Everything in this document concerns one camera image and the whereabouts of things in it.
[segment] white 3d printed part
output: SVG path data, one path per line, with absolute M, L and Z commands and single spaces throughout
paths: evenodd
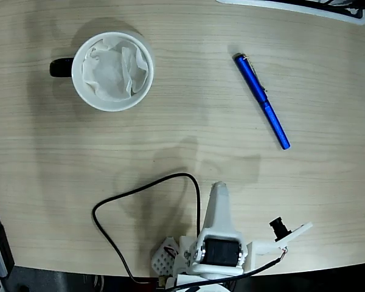
M 293 5 L 293 4 L 286 4 L 274 1 L 266 1 L 266 0 L 217 0 L 220 3 L 225 4 L 239 4 L 239 5 L 250 5 L 250 6 L 257 6 L 257 7 L 266 7 L 266 8 L 275 8 L 281 10 L 289 10 L 294 12 L 301 12 L 311 15 L 318 15 L 328 18 L 333 18 L 341 21 L 346 21 L 348 23 L 354 23 L 358 25 L 365 24 L 365 10 L 363 10 L 362 18 L 354 18 L 347 15 L 342 15 L 335 12 L 319 10 L 314 8 L 309 8 L 301 5 Z

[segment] wood grain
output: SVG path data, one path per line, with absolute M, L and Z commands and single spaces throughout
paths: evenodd
M 146 98 L 122 113 L 84 104 L 49 63 L 104 31 L 140 32 L 156 54 Z M 282 151 L 232 62 L 249 54 L 292 144 Z M 91 220 L 108 196 L 162 175 L 231 194 L 247 241 L 268 223 L 315 226 L 267 273 L 365 262 L 365 26 L 213 0 L 0 1 L 0 216 L 16 264 L 125 275 Z M 133 273 L 166 236 L 195 233 L 177 179 L 98 213 Z M 260 263 L 276 255 L 262 257 Z

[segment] pen cap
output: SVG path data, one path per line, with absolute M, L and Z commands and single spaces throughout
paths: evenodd
M 237 54 L 234 56 L 234 61 L 246 83 L 250 87 L 255 99 L 257 99 L 259 103 L 267 101 L 268 97 L 254 73 L 253 68 L 249 64 L 247 56 L 244 54 Z

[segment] black cable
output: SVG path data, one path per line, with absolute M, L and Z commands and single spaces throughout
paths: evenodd
M 168 181 L 168 180 L 170 180 L 172 178 L 179 178 L 179 177 L 187 177 L 187 178 L 189 178 L 193 182 L 193 185 L 195 186 L 195 189 L 196 189 L 196 208 L 197 208 L 197 210 L 196 210 L 196 233 L 197 233 L 197 236 L 199 236 L 199 233 L 200 233 L 200 188 L 199 188 L 199 184 L 197 183 L 197 180 L 191 174 L 189 174 L 189 173 L 181 172 L 181 173 L 175 173 L 175 174 L 172 174 L 172 175 L 165 176 L 164 178 L 160 178 L 160 179 L 158 179 L 156 181 L 153 181 L 150 184 L 147 184 L 147 185 L 145 185 L 143 187 L 139 187 L 139 188 L 137 188 L 135 190 L 131 190 L 131 191 L 126 192 L 126 193 L 123 193 L 121 195 L 116 195 L 116 196 L 112 196 L 110 198 L 104 199 L 103 201 L 97 203 L 93 207 L 93 209 L 92 209 L 92 218 L 93 218 L 93 221 L 95 222 L 97 228 L 104 235 L 105 239 L 107 239 L 107 241 L 110 243 L 110 245 L 116 251 L 117 255 L 120 257 L 120 259 L 121 259 L 121 261 L 123 263 L 123 266 L 126 269 L 126 272 L 127 272 L 128 276 L 131 278 L 131 280 L 133 280 L 134 282 L 136 282 L 138 284 L 144 284 L 144 283 L 148 283 L 148 282 L 138 282 L 138 281 L 136 281 L 134 279 L 134 276 L 131 273 L 130 268 L 128 267 L 127 262 L 126 262 L 126 260 L 125 260 L 125 258 L 123 256 L 123 254 L 121 253 L 121 251 L 116 246 L 116 244 L 114 243 L 114 241 L 112 240 L 112 238 L 104 230 L 104 228 L 100 224 L 99 220 L 97 219 L 96 211 L 97 211 L 97 209 L 99 207 L 103 206 L 106 203 L 109 203 L 111 201 L 115 201 L 115 200 L 124 198 L 126 196 L 133 195 L 135 193 L 139 193 L 139 192 L 141 192 L 143 190 L 146 190 L 146 189 L 149 189 L 149 188 L 151 188 L 151 187 L 153 187 L 153 186 L 155 186 L 157 184 L 163 183 L 164 181 Z
M 262 271 L 264 271 L 268 268 L 271 268 L 272 266 L 276 265 L 280 261 L 281 261 L 281 257 L 279 257 L 275 260 L 272 260 L 271 262 L 267 263 L 266 265 L 264 265 L 258 269 L 255 269 L 254 271 L 248 272 L 246 274 L 242 274 L 242 275 L 234 276 L 234 277 L 228 277 L 228 278 L 221 278 L 221 279 L 217 279 L 217 280 L 206 280 L 206 281 L 178 285 L 178 286 L 168 288 L 168 289 L 164 290 L 164 292 L 174 292 L 174 291 L 178 291 L 178 290 L 182 290 L 182 289 L 188 289 L 188 288 L 193 288 L 193 287 L 202 287 L 202 286 L 208 286 L 208 285 L 213 285 L 213 284 L 221 284 L 221 283 L 236 281 L 236 280 L 240 280 L 240 279 L 245 279 L 245 278 L 254 276 L 255 274 L 261 273 Z

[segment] pen clip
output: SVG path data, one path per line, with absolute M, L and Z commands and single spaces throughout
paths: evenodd
M 265 92 L 268 92 L 268 91 L 265 89 L 265 87 L 263 87 L 263 86 L 262 86 L 261 81 L 260 81 L 260 79 L 258 78 L 258 75 L 257 75 L 257 73 L 256 73 L 256 70 L 254 69 L 254 66 L 253 66 L 253 64 L 251 63 L 251 60 L 250 60 L 249 56 L 247 56 L 247 55 L 245 55 L 245 54 L 244 54 L 243 59 L 245 59 L 245 60 L 248 62 L 249 66 L 250 66 L 250 67 L 251 67 L 251 69 L 253 70 L 253 73 L 254 73 L 255 77 L 257 78 L 258 83 L 259 83 L 259 85 L 262 87 L 262 89 L 263 89 Z

